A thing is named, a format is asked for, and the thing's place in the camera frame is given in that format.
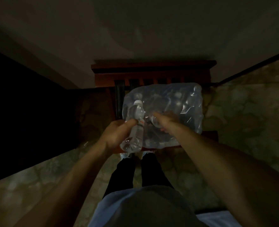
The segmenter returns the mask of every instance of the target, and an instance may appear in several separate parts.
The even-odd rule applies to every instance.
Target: stone floor
[[[279,61],[240,80],[204,89],[203,98],[204,130],[217,130],[219,142],[238,148],[279,171]],[[30,210],[66,175],[110,123],[108,104],[102,93],[86,95],[80,105],[77,118],[84,141],[79,148],[0,180],[0,227],[13,226]],[[169,181],[194,210],[223,207],[183,149],[159,150],[156,154]],[[118,162],[118,155],[106,161],[75,226],[88,225]],[[141,171],[137,167],[134,187],[140,186]]]

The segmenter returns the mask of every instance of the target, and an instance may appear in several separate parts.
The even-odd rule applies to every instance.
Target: sneaker
[[[146,150],[146,151],[143,151],[142,152],[142,158],[144,157],[145,154],[148,154],[148,153],[153,153],[154,154],[156,151],[157,150]]]
[[[121,156],[121,161],[122,161],[123,159],[126,159],[126,158],[129,158],[129,159],[132,158],[134,156],[134,153],[125,152],[125,153],[120,153],[119,155]]]

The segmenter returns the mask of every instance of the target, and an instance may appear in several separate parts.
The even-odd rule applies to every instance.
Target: leg
[[[121,160],[111,175],[103,198],[112,192],[133,188],[134,171],[135,162],[133,159],[125,158]]]
[[[166,178],[160,163],[157,161],[155,154],[147,153],[141,160],[142,166],[142,186],[169,186],[173,188]]]

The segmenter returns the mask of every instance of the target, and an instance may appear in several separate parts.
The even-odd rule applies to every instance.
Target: hand
[[[174,114],[172,111],[166,111],[164,114],[160,114],[159,112],[153,112],[153,116],[157,119],[157,121],[162,125],[161,131],[171,134],[170,125],[172,123],[179,122],[178,116]]]
[[[131,119],[127,122],[122,119],[113,121],[105,129],[99,142],[105,143],[106,148],[112,151],[129,136],[131,128],[137,125],[137,123],[136,119]]]

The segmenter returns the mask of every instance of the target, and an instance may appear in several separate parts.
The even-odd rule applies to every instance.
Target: person's left hand
[[[105,143],[107,149],[112,151],[129,136],[131,128],[137,123],[136,119],[131,119],[127,122],[122,119],[113,121],[105,129],[99,142]]]

